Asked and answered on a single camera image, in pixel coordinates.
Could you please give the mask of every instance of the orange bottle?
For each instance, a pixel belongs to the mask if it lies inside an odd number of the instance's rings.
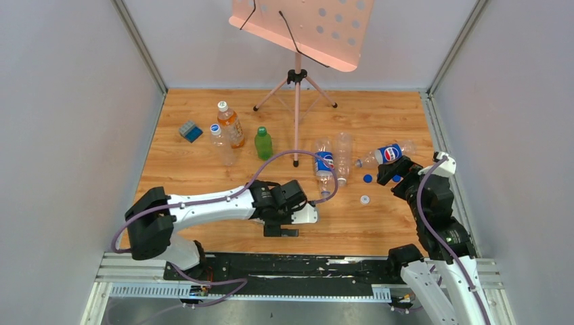
[[[224,132],[229,136],[232,148],[239,148],[245,144],[245,137],[243,136],[243,129],[239,118],[234,110],[229,108],[226,102],[221,101],[217,104],[219,114],[217,121],[223,127]]]

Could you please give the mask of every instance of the wooden table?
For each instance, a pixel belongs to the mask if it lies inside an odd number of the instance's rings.
[[[279,100],[272,98],[258,112],[252,110],[266,93],[266,90],[170,90],[136,200],[155,186],[163,186],[167,194],[193,195],[244,184],[262,163],[253,141],[261,125],[267,127],[273,138],[275,152],[292,149],[293,114]],[[337,101],[338,108],[321,100],[305,116],[299,128],[302,149],[312,151],[315,139],[325,136],[332,139],[337,132],[346,131],[353,135],[353,159],[385,144],[412,139],[417,154],[411,158],[423,166],[432,163],[433,144],[418,93],[330,91],[329,94]],[[292,105],[293,92],[280,91],[278,95]],[[317,96],[314,91],[302,91],[301,110]],[[246,136],[245,146],[234,150],[238,161],[231,167],[220,163],[210,143],[209,126],[217,122],[220,100],[227,101],[238,113]],[[204,131],[192,144],[178,134],[178,128],[187,120],[193,120]],[[295,168],[291,156],[281,157],[259,179],[278,183],[297,179],[309,199],[319,198],[312,158],[301,156],[299,160],[300,165]],[[180,234],[189,240],[199,240],[206,251],[242,253],[387,255],[396,246],[418,245],[415,223],[406,202],[392,195],[391,184],[383,187],[375,181],[365,183],[366,173],[376,179],[376,169],[353,168],[348,185],[332,200],[318,205],[318,223],[291,226],[299,229],[297,238],[263,237],[262,226],[253,221],[214,222],[185,229]],[[363,195],[370,197],[370,204],[360,203]]]

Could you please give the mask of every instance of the tripod leg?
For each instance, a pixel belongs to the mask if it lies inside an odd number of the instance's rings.
[[[285,79],[283,79],[283,81],[281,81],[281,83],[277,86],[275,86],[275,88],[273,88],[257,105],[253,106],[253,110],[256,112],[259,110],[259,108],[261,108],[261,105],[265,104],[265,102],[275,93],[277,92],[277,90],[279,90],[281,87],[283,87],[283,85],[285,85],[287,83],[287,77],[285,77]]]
[[[295,150],[299,149],[299,106],[301,101],[301,83],[295,83]],[[299,166],[298,154],[294,154],[293,167]]]
[[[321,94],[321,96],[325,97],[326,100],[328,100],[331,103],[331,106],[333,106],[334,108],[337,108],[337,103],[331,99],[331,97],[329,97],[329,95],[327,95],[327,93],[321,89],[321,87],[319,87],[319,85],[313,80],[311,79],[311,77],[307,76],[307,81],[313,85],[313,87],[315,87],[315,89]]]

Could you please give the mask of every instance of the white bottle cap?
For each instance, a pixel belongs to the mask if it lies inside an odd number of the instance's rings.
[[[213,134],[213,135],[220,135],[221,134],[221,127],[217,123],[212,124],[209,127],[209,129],[211,130],[211,134]]]
[[[217,103],[217,107],[219,108],[220,112],[225,112],[228,109],[227,102],[225,102],[225,100],[222,100],[219,103]]]

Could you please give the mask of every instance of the floor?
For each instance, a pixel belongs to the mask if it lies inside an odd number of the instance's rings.
[[[114,298],[102,325],[251,324],[251,325],[419,325],[431,324],[424,310],[401,315],[384,303],[316,303],[285,301],[226,301],[209,308],[177,308],[175,299]]]
[[[293,148],[293,114],[277,97],[272,97],[258,112],[252,107],[267,91],[255,90],[179,90],[169,91],[157,130],[141,176],[136,199],[148,189],[164,186],[167,194],[204,194],[235,188],[248,181],[262,161],[257,158],[253,137],[257,127],[265,126],[273,138],[273,149]],[[331,137],[346,131],[352,134],[353,159],[374,148],[403,139],[412,139],[417,153],[412,160],[427,166],[432,163],[433,144],[418,93],[375,91],[330,91],[338,103],[333,108],[321,99],[305,115],[299,129],[300,148],[312,150],[319,137]],[[288,106],[294,101],[290,90],[280,91]],[[301,115],[318,97],[315,91],[303,91]],[[209,126],[216,123],[217,102],[226,100],[240,118],[246,144],[237,149],[238,161],[224,167],[210,144]],[[193,120],[203,131],[189,143],[178,128]],[[297,179],[310,199],[319,198],[313,174],[313,160],[281,157],[261,174],[261,180],[286,183]],[[299,225],[298,238],[265,238],[262,226],[251,221],[220,221],[198,225],[180,232],[190,240],[199,240],[206,251],[300,253],[326,255],[387,255],[393,247],[415,243],[415,223],[406,202],[395,198],[392,185],[365,183],[376,169],[353,168],[347,187],[330,201],[318,205],[320,221]],[[368,195],[370,204],[362,205]],[[128,245],[124,238],[123,246]]]

